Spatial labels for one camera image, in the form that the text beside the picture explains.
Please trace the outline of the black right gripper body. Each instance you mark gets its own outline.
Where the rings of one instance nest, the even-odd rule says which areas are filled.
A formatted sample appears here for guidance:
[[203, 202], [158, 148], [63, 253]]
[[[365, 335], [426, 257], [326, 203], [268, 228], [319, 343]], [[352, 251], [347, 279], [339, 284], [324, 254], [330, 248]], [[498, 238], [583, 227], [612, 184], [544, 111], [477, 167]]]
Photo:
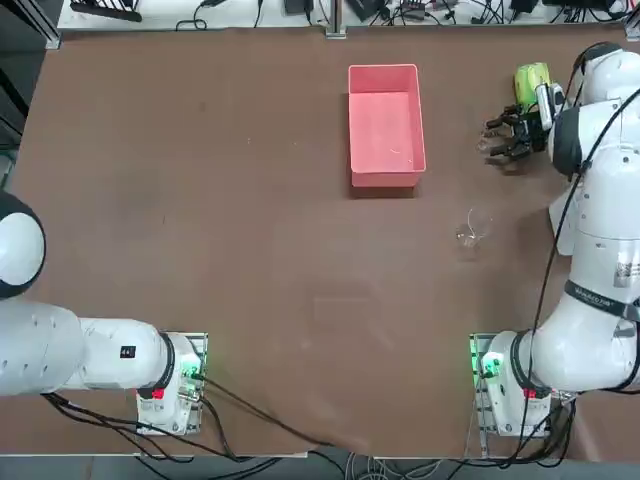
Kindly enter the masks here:
[[532, 152], [546, 149], [546, 131], [543, 129], [540, 113], [528, 112], [523, 116], [526, 125], [526, 143]]

